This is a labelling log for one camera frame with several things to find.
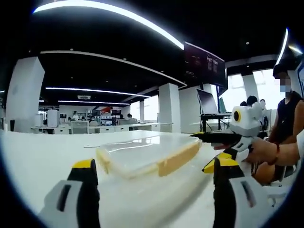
office ceiling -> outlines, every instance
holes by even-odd
[[[135,102],[129,95],[115,95],[79,91],[45,90],[45,87],[69,87],[111,90],[145,95],[157,94],[155,86],[174,83],[179,87],[198,82],[185,76],[183,51],[154,30],[125,16],[102,9],[62,7],[30,15],[41,4],[53,0],[36,1],[28,6],[23,27],[24,40],[19,44],[18,56],[38,56],[45,69],[41,98],[46,105],[57,100],[78,100],[77,95],[91,95],[93,101]],[[282,46],[285,28],[302,40],[300,14],[288,10],[286,4],[195,3],[195,1],[99,1],[132,11],[169,32],[178,41],[193,43],[224,59],[226,62],[275,54]],[[127,63],[82,54],[41,54],[41,51],[79,51],[125,59],[132,63],[162,72],[166,76]],[[237,66],[228,74],[240,73],[268,63]]]

white desk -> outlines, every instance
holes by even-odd
[[[113,132],[125,132],[130,129],[134,130],[146,130],[146,131],[156,131],[156,132],[172,132],[173,123],[135,123],[117,126],[89,126],[90,133],[113,133]],[[54,130],[54,134],[69,134],[71,126],[60,126],[60,127],[31,127],[33,132],[36,130]]]
[[[2,135],[3,159],[8,175],[25,204],[39,213],[44,205],[45,195],[58,183],[66,180],[71,167],[79,160],[95,157],[95,149],[103,143],[116,143],[153,137],[162,134],[152,131],[130,131],[102,134],[28,134],[6,132]],[[203,144],[203,167],[219,151],[209,144]],[[165,228],[208,228],[214,219],[213,183],[211,175],[203,174],[204,181],[189,202],[168,220]],[[98,173],[99,183],[104,176]],[[100,202],[100,210],[105,209]]]

